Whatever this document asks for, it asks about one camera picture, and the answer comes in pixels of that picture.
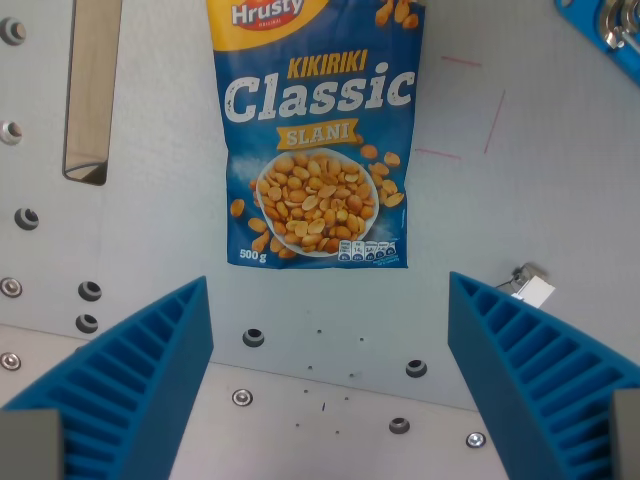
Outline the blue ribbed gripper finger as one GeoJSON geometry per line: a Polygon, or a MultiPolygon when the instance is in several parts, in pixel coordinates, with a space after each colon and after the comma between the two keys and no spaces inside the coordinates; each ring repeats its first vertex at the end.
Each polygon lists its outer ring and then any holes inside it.
{"type": "Polygon", "coordinates": [[[639,367],[580,330],[457,272],[448,346],[511,479],[611,479],[609,408],[639,367]]]}
{"type": "Polygon", "coordinates": [[[213,348],[199,277],[77,349],[3,408],[60,414],[67,479],[167,479],[213,348]]]}

